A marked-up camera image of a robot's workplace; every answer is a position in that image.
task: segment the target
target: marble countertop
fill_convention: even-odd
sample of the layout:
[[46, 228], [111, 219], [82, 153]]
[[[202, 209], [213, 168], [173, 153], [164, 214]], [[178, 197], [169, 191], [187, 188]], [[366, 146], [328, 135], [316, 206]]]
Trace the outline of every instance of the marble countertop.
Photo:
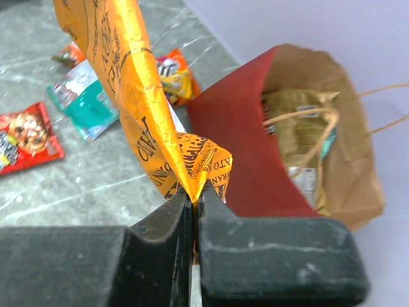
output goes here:
[[[182, 0], [139, 5], [154, 54], [181, 48], [203, 88], [238, 66]], [[0, 113], [44, 100], [66, 151], [62, 161], [0, 177], [0, 225], [131, 225], [161, 205], [163, 197], [144, 174], [119, 122], [87, 145], [48, 98], [46, 87], [66, 72], [50, 57], [70, 41], [57, 25], [52, 0], [2, 0], [0, 41]], [[186, 110], [176, 112], [189, 130]], [[201, 306], [197, 267], [192, 306]]]

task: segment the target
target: teal snack package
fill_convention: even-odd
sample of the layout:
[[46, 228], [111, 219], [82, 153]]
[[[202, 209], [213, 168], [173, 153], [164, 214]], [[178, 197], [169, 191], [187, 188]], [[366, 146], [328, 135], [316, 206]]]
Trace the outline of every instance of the teal snack package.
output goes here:
[[81, 137], [91, 143], [119, 118], [87, 60], [69, 71], [47, 93], [71, 119]]

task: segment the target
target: shopping bag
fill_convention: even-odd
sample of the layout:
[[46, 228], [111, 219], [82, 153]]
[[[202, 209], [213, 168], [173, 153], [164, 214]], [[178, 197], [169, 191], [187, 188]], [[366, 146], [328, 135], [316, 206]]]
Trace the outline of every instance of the shopping bag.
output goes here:
[[329, 54], [279, 45], [238, 68], [188, 105], [195, 133], [235, 159], [226, 198], [240, 216], [311, 216], [264, 128], [261, 96], [294, 88], [339, 92], [337, 137], [323, 160], [325, 207], [352, 230], [383, 212], [364, 109], [348, 74]]
[[54, 0], [54, 7], [59, 26], [116, 104], [132, 150], [162, 195], [170, 198], [181, 185], [195, 204], [209, 179], [224, 198], [231, 154], [209, 139], [176, 132], [137, 1]]

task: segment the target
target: crumpled plastic bag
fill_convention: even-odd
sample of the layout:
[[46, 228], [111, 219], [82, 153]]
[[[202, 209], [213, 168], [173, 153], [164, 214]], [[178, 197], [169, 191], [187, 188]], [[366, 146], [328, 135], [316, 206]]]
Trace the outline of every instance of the crumpled plastic bag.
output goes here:
[[209, 139], [175, 131], [137, 1], [54, 0], [54, 7], [59, 26], [116, 104], [128, 142], [159, 192], [168, 199], [182, 185], [196, 203], [210, 179], [224, 199], [233, 158]]

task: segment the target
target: rope handle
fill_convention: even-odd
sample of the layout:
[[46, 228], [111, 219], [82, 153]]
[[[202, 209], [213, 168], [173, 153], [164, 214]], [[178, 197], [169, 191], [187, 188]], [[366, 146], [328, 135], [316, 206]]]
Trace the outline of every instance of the rope handle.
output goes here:
[[[366, 95], [370, 95], [373, 93], [377, 93], [379, 91], [385, 91], [385, 90], [389, 90], [391, 88], [407, 88], [409, 87], [409, 83], [402, 83], [402, 84], [393, 84], [393, 85], [389, 85], [389, 86], [385, 86], [383, 88], [378, 88], [375, 90], [371, 90], [371, 91], [365, 91], [361, 94], [358, 94], [357, 97], [363, 97]], [[298, 167], [298, 171], [295, 174], [292, 174], [290, 176], [290, 178], [294, 178], [296, 176], [298, 176], [299, 174], [301, 174], [302, 172], [302, 168], [306, 167], [308, 162], [316, 155], [320, 152], [322, 144], [324, 143], [324, 141], [328, 138], [328, 136], [330, 135], [330, 133], [332, 132], [332, 130], [337, 126], [338, 121], [339, 121], [339, 113], [337, 109], [334, 108], [330, 108], [330, 107], [317, 107], [316, 109], [310, 109], [310, 110], [305, 110], [305, 111], [297, 111], [297, 112], [293, 112], [293, 113], [288, 113], [288, 114], [283, 114], [280, 116], [277, 116], [275, 118], [272, 118], [270, 120], [266, 120], [265, 122], [263, 122], [264, 126], [270, 125], [272, 123], [275, 122], [279, 122], [281, 120], [287, 120], [288, 118], [293, 118], [293, 117], [297, 117], [300, 115], [308, 115], [308, 114], [314, 114], [314, 113], [328, 113], [330, 116], [330, 120], [328, 122], [327, 127], [325, 128], [325, 130], [323, 131], [322, 135], [320, 136], [320, 138], [318, 139], [318, 141], [315, 143], [315, 145], [307, 152], [307, 155], [305, 155], [304, 160], [300, 163], [299, 167]], [[409, 118], [409, 114], [392, 122], [389, 123], [387, 125], [384, 125], [380, 128], [377, 128], [375, 130], [369, 131], [369, 135], [371, 134], [375, 134], [377, 132], [380, 132], [382, 130], [385, 130], [387, 128], [390, 128], [392, 126], [395, 126], [405, 120], [407, 120]]]
[[275, 122], [279, 122], [281, 120], [287, 120], [288, 118], [292, 117], [297, 117], [301, 115], [308, 115], [308, 114], [314, 114], [314, 113], [328, 113], [329, 115], [329, 121], [328, 125], [325, 128], [325, 130], [322, 132], [322, 135], [318, 139], [318, 141], [315, 143], [315, 145], [307, 152], [307, 154], [304, 157], [304, 160], [300, 163], [298, 170], [296, 173], [292, 174], [290, 178], [297, 177], [299, 174], [302, 172], [302, 168], [306, 167], [308, 162], [320, 152], [322, 144], [324, 141], [328, 138], [332, 130], [337, 126], [338, 121], [339, 121], [339, 113], [337, 109], [331, 108], [331, 107], [317, 107], [315, 109], [310, 109], [310, 110], [305, 110], [305, 111], [297, 111], [293, 113], [288, 113], [288, 114], [283, 114], [280, 116], [277, 116], [275, 118], [272, 118], [270, 120], [266, 120], [263, 122], [264, 126], [270, 125]]

